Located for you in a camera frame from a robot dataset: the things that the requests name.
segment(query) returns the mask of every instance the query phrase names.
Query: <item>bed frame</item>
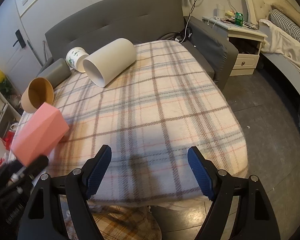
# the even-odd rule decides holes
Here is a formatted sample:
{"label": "bed frame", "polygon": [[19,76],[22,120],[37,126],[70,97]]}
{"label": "bed frame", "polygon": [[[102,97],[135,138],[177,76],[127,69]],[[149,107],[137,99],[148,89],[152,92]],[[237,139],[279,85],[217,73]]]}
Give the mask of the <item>bed frame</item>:
{"label": "bed frame", "polygon": [[[274,0],[246,0],[248,8],[248,22],[259,25],[260,19],[268,19],[271,12],[271,5]],[[271,38],[269,27],[260,24],[259,30]],[[300,72],[298,69],[283,55],[276,53],[263,53],[291,82],[300,95]]]}

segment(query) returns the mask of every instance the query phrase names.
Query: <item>sofa backrest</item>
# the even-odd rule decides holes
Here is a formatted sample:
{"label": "sofa backrest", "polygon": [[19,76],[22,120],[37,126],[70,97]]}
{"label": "sofa backrest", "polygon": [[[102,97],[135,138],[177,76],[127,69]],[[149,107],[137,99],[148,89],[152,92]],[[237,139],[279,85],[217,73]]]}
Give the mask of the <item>sofa backrest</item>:
{"label": "sofa backrest", "polygon": [[184,27],[181,0],[103,0],[64,19],[45,35],[58,60],[74,47],[91,54],[117,38],[140,44]]}

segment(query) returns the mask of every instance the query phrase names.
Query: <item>can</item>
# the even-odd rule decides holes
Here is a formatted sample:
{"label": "can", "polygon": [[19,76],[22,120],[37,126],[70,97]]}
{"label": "can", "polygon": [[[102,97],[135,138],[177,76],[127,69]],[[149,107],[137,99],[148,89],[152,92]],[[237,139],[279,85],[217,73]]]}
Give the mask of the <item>can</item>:
{"label": "can", "polygon": [[237,26],[240,26],[240,27],[243,26],[243,14],[242,13],[238,13],[238,12],[235,13],[234,24]]}

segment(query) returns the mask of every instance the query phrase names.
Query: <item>pink geometric vase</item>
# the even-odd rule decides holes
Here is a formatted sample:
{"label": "pink geometric vase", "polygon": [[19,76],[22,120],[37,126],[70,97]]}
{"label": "pink geometric vase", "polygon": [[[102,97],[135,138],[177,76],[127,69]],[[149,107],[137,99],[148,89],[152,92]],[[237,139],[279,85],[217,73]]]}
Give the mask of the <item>pink geometric vase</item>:
{"label": "pink geometric vase", "polygon": [[43,103],[14,138],[11,150],[23,165],[28,166],[39,155],[48,156],[68,130],[61,112]]}

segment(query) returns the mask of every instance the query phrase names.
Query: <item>blue gripper pad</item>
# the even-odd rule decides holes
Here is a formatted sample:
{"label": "blue gripper pad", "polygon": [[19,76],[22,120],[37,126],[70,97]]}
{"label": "blue gripper pad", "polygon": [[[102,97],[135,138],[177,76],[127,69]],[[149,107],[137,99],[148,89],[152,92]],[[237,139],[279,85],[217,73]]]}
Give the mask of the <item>blue gripper pad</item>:
{"label": "blue gripper pad", "polygon": [[92,195],[97,193],[97,190],[101,184],[103,176],[108,169],[108,166],[111,162],[111,148],[109,146],[106,147],[106,150],[101,155],[99,161],[92,169],[90,176],[87,180],[87,191],[86,197],[87,199],[91,198]]}
{"label": "blue gripper pad", "polygon": [[212,179],[192,148],[189,148],[188,150],[188,163],[199,184],[202,194],[213,201],[215,194],[212,189]]}

